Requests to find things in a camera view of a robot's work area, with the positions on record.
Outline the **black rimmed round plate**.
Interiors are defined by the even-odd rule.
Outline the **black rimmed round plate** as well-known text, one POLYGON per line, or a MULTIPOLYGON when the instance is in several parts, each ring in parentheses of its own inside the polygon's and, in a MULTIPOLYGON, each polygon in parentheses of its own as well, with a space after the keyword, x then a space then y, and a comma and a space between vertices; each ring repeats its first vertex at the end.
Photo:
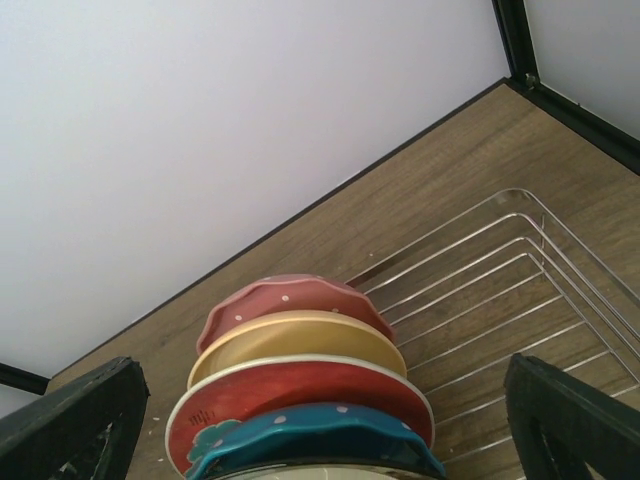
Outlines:
POLYGON ((445 476, 432 467, 413 467, 387 460, 304 459, 206 473, 202 479, 445 479, 445 476))

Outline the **yellow round plate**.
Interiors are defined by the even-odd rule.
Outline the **yellow round plate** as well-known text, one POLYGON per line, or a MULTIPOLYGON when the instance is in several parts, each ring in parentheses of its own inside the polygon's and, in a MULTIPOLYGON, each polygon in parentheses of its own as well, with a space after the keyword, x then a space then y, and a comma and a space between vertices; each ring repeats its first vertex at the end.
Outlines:
POLYGON ((223 334, 199 355, 187 386, 240 363, 305 354, 352 357, 407 375, 398 348, 370 325, 339 313, 294 310, 261 316, 223 334))

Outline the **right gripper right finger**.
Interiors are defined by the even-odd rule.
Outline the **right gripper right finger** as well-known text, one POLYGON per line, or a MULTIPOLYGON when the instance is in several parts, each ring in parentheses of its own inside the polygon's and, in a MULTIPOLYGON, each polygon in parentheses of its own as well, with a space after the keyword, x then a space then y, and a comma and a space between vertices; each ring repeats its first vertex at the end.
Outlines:
POLYGON ((528 479, 639 477, 639 411, 537 357, 515 354, 504 381, 528 479))

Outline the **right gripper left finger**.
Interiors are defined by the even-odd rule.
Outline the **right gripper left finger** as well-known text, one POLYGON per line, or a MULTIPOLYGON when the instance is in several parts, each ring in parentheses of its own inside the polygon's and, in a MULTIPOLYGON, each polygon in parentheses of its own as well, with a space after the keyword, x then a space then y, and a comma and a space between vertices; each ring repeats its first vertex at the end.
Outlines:
POLYGON ((149 390, 117 357, 1 419, 3 479, 124 479, 149 390))

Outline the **red plate teal flower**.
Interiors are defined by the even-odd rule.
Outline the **red plate teal flower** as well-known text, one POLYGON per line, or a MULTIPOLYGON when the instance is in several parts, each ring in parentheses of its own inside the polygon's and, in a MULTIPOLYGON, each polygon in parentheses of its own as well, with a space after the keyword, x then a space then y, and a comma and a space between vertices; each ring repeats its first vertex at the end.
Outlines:
POLYGON ((427 446, 435 443, 432 406, 404 376, 352 357, 299 354, 243 362, 188 387, 167 421, 167 457, 174 471, 183 476, 193 464, 188 454, 201 430, 318 402, 381 410, 411 427, 427 446))

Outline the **pink polka dot plate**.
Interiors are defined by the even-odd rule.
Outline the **pink polka dot plate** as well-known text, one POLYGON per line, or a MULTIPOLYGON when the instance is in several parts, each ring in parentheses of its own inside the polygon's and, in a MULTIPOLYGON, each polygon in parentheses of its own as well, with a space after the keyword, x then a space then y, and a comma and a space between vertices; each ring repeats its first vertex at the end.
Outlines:
POLYGON ((202 354, 232 329, 261 316, 294 310, 339 313, 355 318, 393 341, 389 323, 371 300, 351 286, 313 274, 282 274, 254 281, 217 304, 196 341, 202 354))

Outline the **blue polka dot plate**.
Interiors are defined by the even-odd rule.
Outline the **blue polka dot plate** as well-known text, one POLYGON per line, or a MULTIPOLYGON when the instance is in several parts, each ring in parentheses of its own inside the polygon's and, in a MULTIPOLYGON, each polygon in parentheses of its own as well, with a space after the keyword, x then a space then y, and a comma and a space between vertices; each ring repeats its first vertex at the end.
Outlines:
POLYGON ((426 441, 399 418, 361 405, 314 403, 201 430, 184 476, 204 479, 258 463, 312 457, 398 461, 445 474, 426 441))

